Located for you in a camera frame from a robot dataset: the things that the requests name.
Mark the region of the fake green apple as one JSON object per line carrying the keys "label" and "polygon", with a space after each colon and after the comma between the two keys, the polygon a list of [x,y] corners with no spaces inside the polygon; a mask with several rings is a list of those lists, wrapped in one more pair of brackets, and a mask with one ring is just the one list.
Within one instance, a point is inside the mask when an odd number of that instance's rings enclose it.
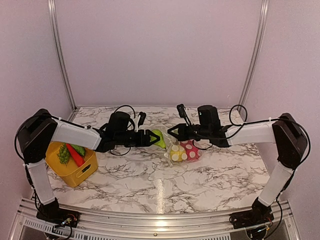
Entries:
{"label": "fake green apple", "polygon": [[162,131],[159,129],[152,129],[151,131],[159,137],[159,140],[155,142],[153,145],[158,146],[162,149],[166,149],[167,146],[166,146]]}

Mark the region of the clear polka dot zip bag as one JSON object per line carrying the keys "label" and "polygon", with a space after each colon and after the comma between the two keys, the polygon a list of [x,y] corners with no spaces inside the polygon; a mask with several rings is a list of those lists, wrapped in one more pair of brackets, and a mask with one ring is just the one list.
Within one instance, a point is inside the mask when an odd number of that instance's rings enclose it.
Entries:
{"label": "clear polka dot zip bag", "polygon": [[178,141],[159,128],[151,131],[160,138],[159,141],[152,145],[153,150],[164,158],[169,165],[191,163],[201,159],[202,151],[193,145],[192,140]]}

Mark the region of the fake yellow lemon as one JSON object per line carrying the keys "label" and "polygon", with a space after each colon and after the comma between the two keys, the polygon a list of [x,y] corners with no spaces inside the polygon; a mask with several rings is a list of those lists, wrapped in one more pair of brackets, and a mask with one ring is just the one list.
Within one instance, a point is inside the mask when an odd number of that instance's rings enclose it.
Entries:
{"label": "fake yellow lemon", "polygon": [[169,157],[173,162],[182,162],[188,159],[187,152],[181,145],[173,145],[170,149]]}

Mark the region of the fake green cucumber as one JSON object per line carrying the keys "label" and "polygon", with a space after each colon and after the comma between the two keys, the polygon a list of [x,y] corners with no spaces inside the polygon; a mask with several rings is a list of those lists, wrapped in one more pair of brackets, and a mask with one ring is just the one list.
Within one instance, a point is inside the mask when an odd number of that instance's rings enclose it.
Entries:
{"label": "fake green cucumber", "polygon": [[85,156],[86,150],[84,147],[75,144],[71,144],[71,146],[80,156]]}

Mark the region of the fake orange carrot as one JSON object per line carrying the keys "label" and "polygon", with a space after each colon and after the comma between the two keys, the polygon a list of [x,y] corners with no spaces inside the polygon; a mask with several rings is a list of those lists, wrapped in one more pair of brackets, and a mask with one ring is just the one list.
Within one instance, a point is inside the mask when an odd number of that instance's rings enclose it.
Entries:
{"label": "fake orange carrot", "polygon": [[82,156],[69,143],[66,144],[66,147],[67,147],[71,157],[74,159],[76,165],[78,167],[81,167],[85,163]]}

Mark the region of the fake green lettuce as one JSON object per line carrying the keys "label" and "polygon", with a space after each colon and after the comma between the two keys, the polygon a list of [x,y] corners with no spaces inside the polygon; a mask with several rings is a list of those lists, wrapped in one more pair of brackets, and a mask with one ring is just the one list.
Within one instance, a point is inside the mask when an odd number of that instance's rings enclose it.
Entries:
{"label": "fake green lettuce", "polygon": [[68,151],[66,144],[63,143],[57,153],[57,156],[59,158],[59,162],[61,164],[67,165],[69,162],[69,159],[71,157],[70,152]]}

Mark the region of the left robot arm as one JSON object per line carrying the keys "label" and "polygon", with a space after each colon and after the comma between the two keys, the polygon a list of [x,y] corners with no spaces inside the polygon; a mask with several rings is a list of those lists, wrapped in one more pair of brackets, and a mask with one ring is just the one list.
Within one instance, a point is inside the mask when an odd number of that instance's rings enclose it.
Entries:
{"label": "left robot arm", "polygon": [[25,120],[15,133],[13,144],[35,194],[38,216],[58,223],[66,213],[59,206],[47,174],[46,156],[51,143],[60,143],[63,151],[78,146],[98,153],[109,152],[118,146],[150,147],[161,138],[149,129],[140,129],[145,118],[144,112],[131,118],[126,112],[115,111],[107,123],[94,128],[53,116],[41,108]]}

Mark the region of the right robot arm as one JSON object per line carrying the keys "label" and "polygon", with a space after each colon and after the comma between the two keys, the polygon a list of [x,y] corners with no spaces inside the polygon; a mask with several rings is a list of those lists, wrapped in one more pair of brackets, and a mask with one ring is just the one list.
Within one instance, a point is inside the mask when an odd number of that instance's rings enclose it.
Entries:
{"label": "right robot arm", "polygon": [[289,113],[283,113],[278,118],[223,126],[217,108],[212,105],[198,107],[199,123],[193,124],[183,104],[176,108],[185,122],[169,128],[167,133],[180,142],[208,140],[219,148],[245,144],[276,145],[278,156],[275,167],[247,214],[247,219],[252,224],[260,223],[311,152],[311,140],[305,128]]}

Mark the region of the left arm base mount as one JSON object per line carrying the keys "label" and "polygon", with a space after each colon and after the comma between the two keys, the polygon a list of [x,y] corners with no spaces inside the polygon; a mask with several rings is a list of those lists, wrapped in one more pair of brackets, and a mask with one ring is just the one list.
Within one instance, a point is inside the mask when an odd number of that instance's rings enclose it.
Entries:
{"label": "left arm base mount", "polygon": [[43,208],[37,212],[36,217],[40,220],[55,224],[55,227],[69,226],[76,228],[79,222],[80,213],[60,207]]}

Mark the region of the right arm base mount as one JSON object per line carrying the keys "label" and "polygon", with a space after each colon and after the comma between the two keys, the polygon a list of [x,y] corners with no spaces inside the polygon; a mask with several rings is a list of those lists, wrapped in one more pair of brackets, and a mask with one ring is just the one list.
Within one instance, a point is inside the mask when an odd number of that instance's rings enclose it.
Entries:
{"label": "right arm base mount", "polygon": [[259,209],[251,209],[245,211],[234,212],[229,217],[229,222],[234,229],[241,229],[260,225],[274,220],[274,215],[271,210],[262,213]]}

